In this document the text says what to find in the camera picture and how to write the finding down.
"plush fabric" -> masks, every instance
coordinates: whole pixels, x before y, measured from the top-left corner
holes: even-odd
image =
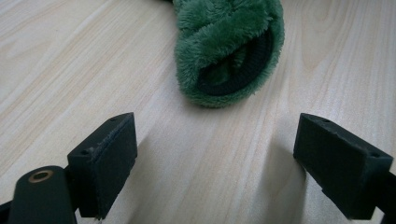
[[[284,41],[278,0],[174,0],[180,90],[194,103],[224,107],[272,74]]]

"black fabric lining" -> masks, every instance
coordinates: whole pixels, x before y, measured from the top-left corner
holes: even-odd
[[[250,40],[247,43],[247,56],[239,71],[229,80],[218,85],[208,83],[208,74],[210,74],[210,71],[219,68],[224,60],[201,69],[197,82],[198,90],[208,95],[223,96],[245,88],[267,65],[273,50],[273,44],[274,39],[269,29],[259,37]]]

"light wooden surface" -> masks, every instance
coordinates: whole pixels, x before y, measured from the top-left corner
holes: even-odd
[[[177,89],[169,3],[0,1],[0,203],[23,174],[65,167],[102,122],[134,112],[139,156],[102,223],[349,223],[291,156],[298,118],[331,119],[396,156],[396,2],[282,4],[274,75],[206,109]]]

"green fuzzy slipper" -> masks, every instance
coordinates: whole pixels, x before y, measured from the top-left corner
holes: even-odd
[[[224,107],[256,91],[276,67],[284,41],[279,0],[174,0],[180,90]]]

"wood grain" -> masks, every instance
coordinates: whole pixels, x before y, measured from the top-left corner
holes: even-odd
[[[207,109],[178,91],[171,4],[1,1],[0,203],[23,174],[66,166],[103,121],[134,112],[139,156],[102,223],[349,223],[291,156],[298,118],[331,119],[396,156],[396,2],[282,4],[274,75]]]

